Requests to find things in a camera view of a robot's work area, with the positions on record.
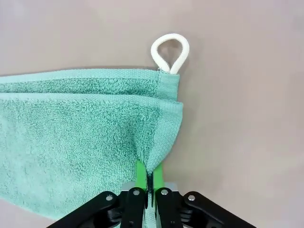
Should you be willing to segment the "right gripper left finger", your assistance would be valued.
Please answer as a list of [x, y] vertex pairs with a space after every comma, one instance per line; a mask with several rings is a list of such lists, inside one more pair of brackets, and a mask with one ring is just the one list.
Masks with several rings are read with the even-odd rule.
[[104, 191], [49, 228], [142, 228], [147, 202], [147, 173], [136, 163], [136, 180], [122, 185], [119, 195]]

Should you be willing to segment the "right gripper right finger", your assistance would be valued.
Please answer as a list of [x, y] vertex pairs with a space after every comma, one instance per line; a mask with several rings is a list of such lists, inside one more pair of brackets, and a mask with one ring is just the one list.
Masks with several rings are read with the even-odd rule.
[[162, 166], [153, 172], [158, 228], [254, 228], [196, 191], [181, 195], [177, 185], [163, 180]]

